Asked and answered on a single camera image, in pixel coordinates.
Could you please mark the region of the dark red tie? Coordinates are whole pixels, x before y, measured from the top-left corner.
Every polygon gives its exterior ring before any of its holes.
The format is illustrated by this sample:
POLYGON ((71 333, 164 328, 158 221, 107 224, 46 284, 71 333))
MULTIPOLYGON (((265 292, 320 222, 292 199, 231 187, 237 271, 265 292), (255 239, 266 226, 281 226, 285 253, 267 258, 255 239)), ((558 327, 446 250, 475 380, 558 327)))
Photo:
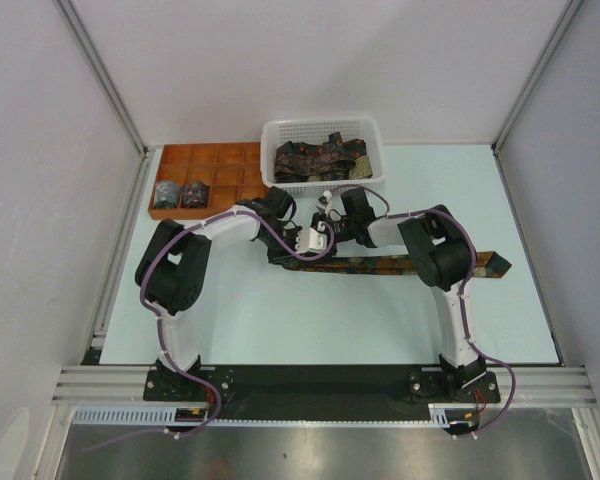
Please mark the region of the dark red tie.
POLYGON ((195 180, 182 187, 181 206, 183 208, 207 208, 210 197, 210 186, 195 180))

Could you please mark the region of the orange green patterned tie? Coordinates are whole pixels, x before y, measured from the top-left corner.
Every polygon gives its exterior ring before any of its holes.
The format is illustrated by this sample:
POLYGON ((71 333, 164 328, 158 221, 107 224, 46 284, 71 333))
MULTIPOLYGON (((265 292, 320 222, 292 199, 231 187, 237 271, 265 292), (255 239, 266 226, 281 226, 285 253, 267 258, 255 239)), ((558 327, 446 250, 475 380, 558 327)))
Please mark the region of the orange green patterned tie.
MULTIPOLYGON (((508 273, 512 264, 495 251, 477 254, 474 276, 499 279, 508 273)), ((335 273, 350 275, 416 275, 415 265, 408 255, 372 257, 332 257, 320 259, 305 268, 287 268, 289 271, 335 273)))

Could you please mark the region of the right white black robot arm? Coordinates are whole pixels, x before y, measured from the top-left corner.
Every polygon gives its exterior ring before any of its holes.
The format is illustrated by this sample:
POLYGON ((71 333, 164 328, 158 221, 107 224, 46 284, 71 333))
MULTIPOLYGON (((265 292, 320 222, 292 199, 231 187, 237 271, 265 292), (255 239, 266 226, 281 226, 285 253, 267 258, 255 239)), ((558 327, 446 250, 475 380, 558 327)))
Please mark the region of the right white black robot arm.
POLYGON ((478 262, 474 244, 443 205, 378 216, 368 192, 355 187, 342 193, 342 214, 332 206, 332 193, 324 192, 316 203, 312 227, 317 232, 331 227, 335 244, 354 240, 367 248, 404 245, 415 275, 434 297, 442 338, 442 391, 453 401, 464 401, 486 377, 490 361, 471 332, 471 280, 478 262))

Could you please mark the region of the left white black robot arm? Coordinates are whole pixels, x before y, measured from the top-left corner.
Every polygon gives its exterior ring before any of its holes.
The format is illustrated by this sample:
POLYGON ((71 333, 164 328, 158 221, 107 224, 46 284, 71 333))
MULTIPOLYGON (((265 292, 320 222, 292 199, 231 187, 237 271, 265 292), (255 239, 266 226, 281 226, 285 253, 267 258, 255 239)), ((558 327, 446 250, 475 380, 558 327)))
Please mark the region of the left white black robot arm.
POLYGON ((193 368, 200 363, 190 329, 178 318, 202 293, 212 252, 241 242, 259 241, 267 248, 267 260, 289 266, 307 259, 295 251, 302 228, 293 224, 296 202, 273 187, 262 198, 241 200, 229 209, 187 227, 171 219, 161 221, 140 260, 135 283, 140 302, 157 318, 159 362, 170 371, 166 387, 177 398, 194 397, 201 376, 193 368))

